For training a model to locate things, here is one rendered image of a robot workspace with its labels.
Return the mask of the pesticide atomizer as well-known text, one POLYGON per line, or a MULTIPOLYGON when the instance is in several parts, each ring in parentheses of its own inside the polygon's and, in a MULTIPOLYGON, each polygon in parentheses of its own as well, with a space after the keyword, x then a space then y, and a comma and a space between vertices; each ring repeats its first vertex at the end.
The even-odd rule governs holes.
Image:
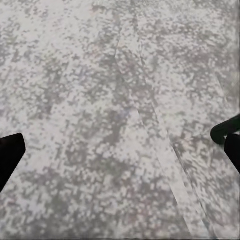
POLYGON ((215 126, 210 134, 214 142, 225 145, 229 133, 240 135, 240 114, 215 126))

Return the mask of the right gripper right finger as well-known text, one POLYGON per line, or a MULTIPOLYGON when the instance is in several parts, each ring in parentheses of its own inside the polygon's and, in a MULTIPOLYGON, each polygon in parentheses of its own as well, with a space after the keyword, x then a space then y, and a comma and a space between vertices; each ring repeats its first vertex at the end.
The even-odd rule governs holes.
POLYGON ((224 151, 240 173, 240 135, 229 133, 226 137, 224 151))

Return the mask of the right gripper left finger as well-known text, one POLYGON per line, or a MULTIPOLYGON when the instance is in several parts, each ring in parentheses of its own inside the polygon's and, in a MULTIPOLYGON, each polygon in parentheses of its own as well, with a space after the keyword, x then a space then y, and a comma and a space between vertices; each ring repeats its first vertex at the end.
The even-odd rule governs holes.
POLYGON ((25 153, 26 144, 22 133, 0 138, 0 193, 25 153))

